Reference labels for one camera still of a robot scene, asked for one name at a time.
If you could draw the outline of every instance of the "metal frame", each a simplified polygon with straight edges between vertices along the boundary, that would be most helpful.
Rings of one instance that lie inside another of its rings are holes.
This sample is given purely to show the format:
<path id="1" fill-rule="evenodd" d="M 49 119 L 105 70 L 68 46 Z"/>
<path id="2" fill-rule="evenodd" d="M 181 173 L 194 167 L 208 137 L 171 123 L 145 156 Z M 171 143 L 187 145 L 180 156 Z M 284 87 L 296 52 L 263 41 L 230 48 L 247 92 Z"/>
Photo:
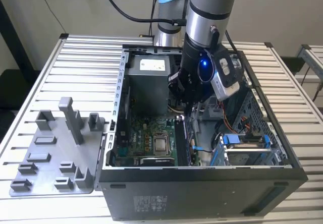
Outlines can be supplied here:
<path id="1" fill-rule="evenodd" d="M 111 80 L 109 81 L 106 75 L 115 67 L 115 62 L 120 60 L 122 44 L 151 45 L 151 38 L 70 35 L 66 40 L 59 40 L 14 123 L 0 144 L 0 220 L 12 220 L 10 223 L 21 219 L 26 223 L 44 223 L 44 221 L 47 223 L 58 221 L 107 223 L 112 221 L 100 191 L 88 195 L 20 199 L 9 196 L 9 187 L 16 175 L 17 163 L 24 157 L 31 141 L 32 136 L 29 134 L 36 131 L 34 119 L 37 111 L 45 109 L 46 106 L 51 107 L 51 102 L 56 97 L 62 94 L 72 94 L 72 97 L 78 98 L 81 114 L 87 115 L 88 110 L 93 109 L 93 111 L 101 111 L 101 116 L 110 116 L 110 112 L 102 111 L 108 107 L 107 102 L 112 102 L 114 98 L 114 94 L 109 92 Z M 225 42 L 224 45 L 230 49 L 228 43 Z M 229 220 L 210 218 L 178 220 L 177 223 L 322 223 L 323 147 L 321 146 L 321 133 L 323 126 L 321 115 L 317 113 L 316 107 L 310 104 L 308 96 L 299 89 L 299 84 L 294 82 L 295 78 L 290 76 L 289 70 L 284 68 L 284 64 L 273 49 L 267 48 L 264 43 L 235 42 L 235 45 L 246 54 L 309 181 L 264 218 L 247 217 Z M 257 67 L 277 68 L 278 72 L 266 74 L 260 72 Z M 96 84 L 99 92 L 93 92 L 93 84 Z M 295 90 L 284 94 L 283 91 L 278 90 L 279 88 L 294 88 Z M 290 110 L 289 106 L 295 107 L 295 105 L 305 105 L 306 112 Z"/>
<path id="2" fill-rule="evenodd" d="M 323 81 L 323 46 L 302 45 L 297 57 L 303 58 L 321 82 Z"/>
<path id="3" fill-rule="evenodd" d="M 17 32 L 7 14 L 6 8 L 0 0 L 0 33 L 4 38 L 16 64 L 18 65 L 27 84 L 32 86 L 37 79 L 36 72 L 21 44 Z"/>

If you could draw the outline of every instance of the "white wall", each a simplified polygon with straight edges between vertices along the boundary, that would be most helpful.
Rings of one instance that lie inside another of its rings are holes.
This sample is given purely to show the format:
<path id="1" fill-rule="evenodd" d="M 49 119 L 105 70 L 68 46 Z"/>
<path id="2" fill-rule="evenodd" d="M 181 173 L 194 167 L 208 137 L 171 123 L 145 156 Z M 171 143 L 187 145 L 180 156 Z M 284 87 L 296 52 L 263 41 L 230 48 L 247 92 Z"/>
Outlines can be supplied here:
<path id="1" fill-rule="evenodd" d="M 137 36 L 147 24 L 123 18 L 108 0 L 47 0 L 68 33 Z M 152 0 L 115 0 L 138 18 L 150 16 Z M 62 30 L 43 0 L 2 0 L 19 37 L 41 68 Z M 323 0 L 236 0 L 228 30 L 236 41 L 270 41 L 280 55 L 300 44 L 323 45 Z"/>
<path id="2" fill-rule="evenodd" d="M 0 75 L 6 69 L 17 69 L 18 65 L 11 55 L 5 40 L 0 34 Z"/>

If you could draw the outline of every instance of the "black cable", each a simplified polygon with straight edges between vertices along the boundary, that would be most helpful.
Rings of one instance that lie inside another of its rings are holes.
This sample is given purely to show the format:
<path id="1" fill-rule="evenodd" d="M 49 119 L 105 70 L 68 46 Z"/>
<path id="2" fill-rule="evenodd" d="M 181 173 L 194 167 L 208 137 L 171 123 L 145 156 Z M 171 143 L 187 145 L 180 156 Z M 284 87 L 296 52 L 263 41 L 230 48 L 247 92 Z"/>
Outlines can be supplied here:
<path id="1" fill-rule="evenodd" d="M 47 0 L 44 0 L 47 7 L 49 8 L 49 11 L 52 13 L 52 15 L 55 17 L 55 19 L 57 20 L 57 22 L 60 24 L 61 28 L 63 29 L 64 33 L 66 33 L 66 30 L 64 29 L 64 27 L 62 26 L 61 22 L 59 21 L 59 19 L 56 17 L 56 15 L 54 14 L 54 12 L 51 10 Z"/>
<path id="2" fill-rule="evenodd" d="M 152 0 L 150 19 L 152 19 L 152 17 L 153 17 L 154 3 L 155 3 L 155 0 Z M 149 35 L 149 36 L 151 36 L 151 35 L 152 35 L 152 29 L 151 29 L 151 26 L 152 26 L 152 23 L 150 23 L 150 25 L 149 25 L 149 30 L 148 30 L 148 35 Z"/>
<path id="3" fill-rule="evenodd" d="M 124 13 L 115 3 L 113 0 L 109 0 L 109 2 L 113 5 L 113 7 L 124 17 L 126 17 L 127 19 L 134 21 L 134 22 L 139 22 L 139 23 L 150 23 L 150 22 L 164 22 L 164 23 L 168 23 L 168 24 L 172 24 L 175 26 L 184 26 L 186 24 L 186 21 L 183 19 L 175 19 L 175 20 L 167 20 L 167 19 L 138 19 L 138 18 L 134 18 L 132 16 L 127 15 L 126 13 Z"/>
<path id="4" fill-rule="evenodd" d="M 234 45 L 233 41 L 231 40 L 231 37 L 230 37 L 227 30 L 226 30 L 225 34 L 226 34 L 227 40 L 228 40 L 230 46 L 232 47 L 233 51 L 236 53 L 236 55 L 238 55 L 238 50 L 237 50 L 236 46 Z M 240 64 L 241 64 L 241 70 L 242 70 L 242 72 L 244 72 L 244 64 L 241 60 L 240 60 Z"/>
<path id="5" fill-rule="evenodd" d="M 153 18 L 153 14 L 155 12 L 156 2 L 157 2 L 157 0 L 152 0 L 152 8 L 151 8 L 151 15 L 150 15 L 151 19 Z M 150 23 L 148 34 L 152 36 L 152 23 Z"/>
<path id="6" fill-rule="evenodd" d="M 228 31 L 227 31 L 227 30 L 226 30 L 226 37 L 227 37 L 227 40 L 228 40 L 228 42 L 229 42 L 230 46 L 232 47 L 233 51 L 234 51 L 235 53 L 237 53 L 237 52 L 238 52 L 238 50 L 237 50 L 236 46 L 234 45 L 233 41 L 231 40 L 231 37 L 230 37 L 230 35 L 229 35 L 229 33 L 228 33 Z"/>
<path id="7" fill-rule="evenodd" d="M 196 151 L 202 151 L 202 152 L 208 152 L 208 153 L 213 153 L 212 151 L 207 151 L 207 150 L 199 150 L 199 149 L 194 149 Z"/>
<path id="8" fill-rule="evenodd" d="M 314 98 L 313 98 L 313 100 L 312 100 L 313 102 L 316 100 L 318 93 L 319 93 L 319 90 L 317 90 L 317 91 L 316 91 L 316 93 L 315 93 L 315 95 L 314 95 Z"/>
<path id="9" fill-rule="evenodd" d="M 306 75 L 307 75 L 307 73 L 308 73 L 309 69 L 310 69 L 310 67 L 308 67 L 308 69 L 306 70 L 306 73 L 304 74 L 304 78 L 303 78 L 303 80 L 302 80 L 301 86 L 303 86 L 304 80 L 305 80 L 305 78 L 306 78 Z"/>

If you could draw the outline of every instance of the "power cable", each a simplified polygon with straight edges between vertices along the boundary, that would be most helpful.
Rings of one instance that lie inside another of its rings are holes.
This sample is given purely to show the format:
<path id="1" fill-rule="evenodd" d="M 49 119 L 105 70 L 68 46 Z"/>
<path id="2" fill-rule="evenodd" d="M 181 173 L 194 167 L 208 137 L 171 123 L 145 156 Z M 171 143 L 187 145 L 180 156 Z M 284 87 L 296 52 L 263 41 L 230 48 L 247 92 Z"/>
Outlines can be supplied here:
<path id="1" fill-rule="evenodd" d="M 48 4 L 47 0 L 44 0 L 44 1 L 45 1 L 45 3 L 46 3 L 47 7 L 49 8 L 49 11 L 52 13 L 52 15 L 55 17 L 55 19 L 57 20 L 57 22 L 59 23 L 59 25 L 60 25 L 60 26 L 61 26 L 61 28 L 63 29 L 64 33 L 66 33 L 65 28 L 63 27 L 63 25 L 61 24 L 61 22 L 59 21 L 59 19 L 57 18 L 57 16 L 54 14 L 54 12 L 51 10 L 51 8 L 50 8 L 50 6 L 49 6 L 49 4 Z"/>
<path id="2" fill-rule="evenodd" d="M 112 6 L 124 17 L 127 19 L 134 21 L 134 22 L 139 22 L 139 23 L 154 23 L 154 22 L 164 22 L 168 24 L 172 24 L 173 26 L 185 26 L 186 25 L 186 20 L 185 19 L 175 19 L 175 20 L 167 20 L 167 19 L 138 19 L 132 16 L 129 16 L 125 12 L 123 12 L 117 5 L 114 3 L 113 0 L 109 0 L 109 2 L 112 4 Z"/>

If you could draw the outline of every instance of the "robotic arm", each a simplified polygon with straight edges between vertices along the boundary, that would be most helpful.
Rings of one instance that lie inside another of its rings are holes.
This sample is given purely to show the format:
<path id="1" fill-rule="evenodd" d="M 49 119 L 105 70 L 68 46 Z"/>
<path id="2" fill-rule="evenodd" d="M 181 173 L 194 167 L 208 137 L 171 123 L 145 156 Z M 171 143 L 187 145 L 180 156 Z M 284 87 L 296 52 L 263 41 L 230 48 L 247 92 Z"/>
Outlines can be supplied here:
<path id="1" fill-rule="evenodd" d="M 213 92 L 222 101 L 239 90 L 242 70 L 221 44 L 234 0 L 190 0 L 180 70 L 169 89 L 186 111 Z"/>

